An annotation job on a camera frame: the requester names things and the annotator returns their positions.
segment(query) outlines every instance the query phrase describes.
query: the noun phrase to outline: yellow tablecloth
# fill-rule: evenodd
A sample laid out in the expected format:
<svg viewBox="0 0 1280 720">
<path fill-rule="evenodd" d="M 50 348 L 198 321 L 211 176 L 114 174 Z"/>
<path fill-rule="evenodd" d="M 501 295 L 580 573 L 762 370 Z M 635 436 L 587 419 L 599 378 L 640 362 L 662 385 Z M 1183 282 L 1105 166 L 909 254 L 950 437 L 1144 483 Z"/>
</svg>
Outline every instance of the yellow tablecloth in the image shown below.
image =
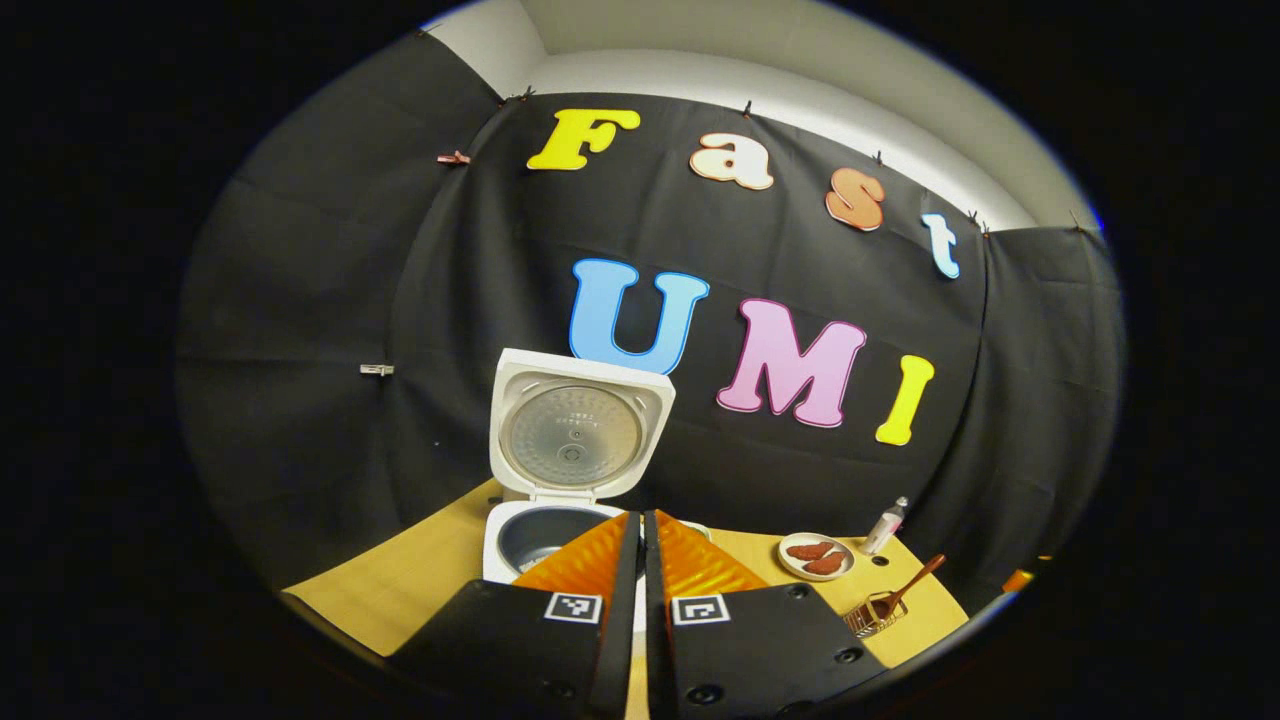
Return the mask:
<svg viewBox="0 0 1280 720">
<path fill-rule="evenodd" d="M 480 550 L 490 497 L 502 486 L 489 480 L 449 506 L 337 568 L 284 592 L 384 657 L 396 652 L 470 580 L 480 578 Z M 780 536 L 712 528 L 712 542 L 771 584 L 797 582 L 777 559 Z M 860 538 L 837 538 L 856 546 Z M 837 612 L 851 610 L 873 592 L 893 591 L 919 571 L 922 562 L 897 538 L 881 552 L 890 562 L 874 565 L 855 553 L 854 568 L 835 580 L 813 583 Z M 933 577 L 906 594 L 909 615 L 867 638 L 867 650 L 893 667 L 942 639 L 969 618 Z M 644 642 L 632 643 L 627 717 L 646 717 Z"/>
</svg>

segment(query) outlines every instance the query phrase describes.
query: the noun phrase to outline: letter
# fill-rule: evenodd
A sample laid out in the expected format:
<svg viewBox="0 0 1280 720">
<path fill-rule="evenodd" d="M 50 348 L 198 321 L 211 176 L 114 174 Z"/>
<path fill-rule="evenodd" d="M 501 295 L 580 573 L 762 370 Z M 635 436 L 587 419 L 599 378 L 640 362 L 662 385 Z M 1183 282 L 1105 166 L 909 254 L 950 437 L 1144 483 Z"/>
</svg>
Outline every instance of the letter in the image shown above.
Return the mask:
<svg viewBox="0 0 1280 720">
<path fill-rule="evenodd" d="M 911 420 L 920 406 L 924 386 L 933 379 L 933 364 L 915 355 L 902 356 L 902 384 L 888 413 L 888 420 L 876 428 L 876 439 L 884 445 L 906 445 L 911 439 Z"/>
<path fill-rule="evenodd" d="M 795 409 L 796 420 L 819 428 L 838 427 L 844 421 L 840 404 L 849 373 L 858 350 L 867 343 L 867 333 L 849 323 L 829 323 L 801 355 L 791 311 L 785 305 L 749 299 L 739 311 L 746 318 L 746 341 L 733 383 L 716 395 L 721 407 L 739 413 L 759 410 L 763 401 L 756 388 L 760 375 L 765 375 L 774 415 L 785 413 L 808 387 L 808 397 Z"/>
<path fill-rule="evenodd" d="M 841 223 L 870 232 L 884 222 L 879 204 L 884 201 L 884 188 L 879 181 L 852 168 L 840 168 L 831 174 L 827 193 L 827 213 Z"/>
<path fill-rule="evenodd" d="M 622 293 L 640 279 L 631 265 L 613 260 L 579 260 L 573 265 L 577 297 L 570 319 L 568 346 L 576 357 L 649 370 L 666 375 L 680 364 L 689 337 L 694 305 L 710 293 L 710 286 L 684 273 L 662 273 L 653 284 L 662 291 L 658 333 L 648 351 L 635 354 L 613 340 L 622 310 Z"/>
<path fill-rule="evenodd" d="M 591 127 L 600 122 L 598 127 Z M 640 127 L 640 114 L 635 110 L 577 110 L 556 113 L 556 128 L 547 138 L 547 146 L 529 159 L 531 170 L 577 170 L 586 167 L 586 158 L 579 155 L 586 142 L 591 152 L 603 152 L 613 142 L 618 127 Z"/>
<path fill-rule="evenodd" d="M 956 243 L 956 233 L 947 228 L 947 219 L 937 213 L 920 215 L 920 220 L 929 228 L 929 242 L 933 243 L 933 264 L 943 275 L 956 279 L 960 277 L 960 265 L 951 259 L 951 246 Z"/>
<path fill-rule="evenodd" d="M 750 137 L 713 132 L 704 135 L 699 142 L 704 147 L 689 156 L 689 167 L 704 178 L 733 181 L 749 190 L 764 190 L 773 184 L 773 176 L 769 174 L 769 151 Z M 726 145 L 732 145 L 733 149 L 708 150 Z"/>
</svg>

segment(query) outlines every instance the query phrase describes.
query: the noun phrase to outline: handle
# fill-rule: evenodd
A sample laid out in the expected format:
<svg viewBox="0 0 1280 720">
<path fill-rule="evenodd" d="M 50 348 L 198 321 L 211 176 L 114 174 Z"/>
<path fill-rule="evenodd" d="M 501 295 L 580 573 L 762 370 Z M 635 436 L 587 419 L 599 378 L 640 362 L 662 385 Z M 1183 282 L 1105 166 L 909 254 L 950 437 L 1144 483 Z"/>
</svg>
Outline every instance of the handle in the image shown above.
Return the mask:
<svg viewBox="0 0 1280 720">
<path fill-rule="evenodd" d="M 890 611 L 892 612 L 893 609 L 897 607 L 897 603 L 902 600 L 902 596 L 906 594 L 906 591 L 911 589 L 911 585 L 914 585 L 915 583 L 919 583 L 925 575 L 928 575 L 929 573 L 937 570 L 938 565 L 942 565 L 946 561 L 947 561 L 947 556 L 942 555 L 942 553 L 938 553 L 938 555 L 933 556 L 933 560 L 929 560 L 928 562 L 925 562 L 924 568 L 920 568 L 920 571 L 916 573 L 914 578 L 911 578 L 910 583 L 906 583 L 905 585 L 902 585 L 902 589 L 900 589 L 896 593 L 888 596 L 888 600 L 884 601 L 884 602 L 888 603 Z"/>
</svg>

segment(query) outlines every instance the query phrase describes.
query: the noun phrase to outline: black fabric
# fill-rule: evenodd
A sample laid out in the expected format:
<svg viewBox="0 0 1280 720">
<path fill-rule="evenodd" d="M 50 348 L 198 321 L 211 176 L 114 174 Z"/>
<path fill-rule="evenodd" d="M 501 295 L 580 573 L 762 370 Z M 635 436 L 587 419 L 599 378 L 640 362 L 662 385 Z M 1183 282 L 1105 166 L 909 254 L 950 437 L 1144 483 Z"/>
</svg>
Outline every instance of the black fabric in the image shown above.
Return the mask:
<svg viewBox="0 0 1280 720">
<path fill-rule="evenodd" d="M 347 560 L 490 477 L 498 355 L 571 354 L 572 266 L 585 258 L 639 270 L 616 334 L 635 352 L 653 342 L 658 273 L 712 288 L 671 373 L 677 401 L 650 469 L 611 503 L 847 536 L 905 495 L 908 542 L 947 552 L 948 587 L 966 603 L 1061 541 L 1115 414 L 1120 331 L 1101 241 L 1068 231 L 984 241 L 892 168 L 732 109 L 613 94 L 499 109 L 426 40 L 357 68 L 273 133 L 192 261 L 179 342 L 189 443 L 215 509 L 273 584 Z M 526 169 L 563 108 L 631 109 L 641 124 L 586 152 L 580 170 Z M 773 187 L 696 176 L 689 156 L 708 132 L 762 142 Z M 454 149 L 472 163 L 435 163 Z M 883 184 L 879 229 L 828 215 L 841 167 Z M 941 213 L 956 234 L 959 279 L 934 268 L 922 213 Z M 751 297 L 790 309 L 801 350 L 831 322 L 867 332 L 842 425 L 716 404 Z M 911 441 L 895 447 L 874 436 L 908 354 L 936 375 Z M 364 363 L 396 370 L 360 375 Z"/>
</svg>

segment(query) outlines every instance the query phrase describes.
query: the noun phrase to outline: wooden spatula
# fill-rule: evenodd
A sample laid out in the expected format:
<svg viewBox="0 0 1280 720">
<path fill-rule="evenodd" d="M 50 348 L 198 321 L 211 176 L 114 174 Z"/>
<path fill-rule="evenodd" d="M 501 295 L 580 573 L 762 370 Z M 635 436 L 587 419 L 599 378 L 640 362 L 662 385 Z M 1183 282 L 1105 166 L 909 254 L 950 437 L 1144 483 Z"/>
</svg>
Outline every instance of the wooden spatula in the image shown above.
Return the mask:
<svg viewBox="0 0 1280 720">
<path fill-rule="evenodd" d="M 878 621 L 893 616 L 893 611 L 897 610 L 897 603 L 902 601 L 902 596 L 906 591 L 911 589 L 911 585 L 920 582 L 925 575 L 938 569 L 940 565 L 947 561 L 946 555 L 934 555 L 933 560 L 924 564 L 920 571 L 911 578 L 911 582 L 902 585 L 896 593 L 879 600 L 868 600 L 867 602 L 859 605 L 858 607 L 849 611 L 845 615 L 845 621 L 849 626 L 867 628 L 876 625 Z"/>
</svg>

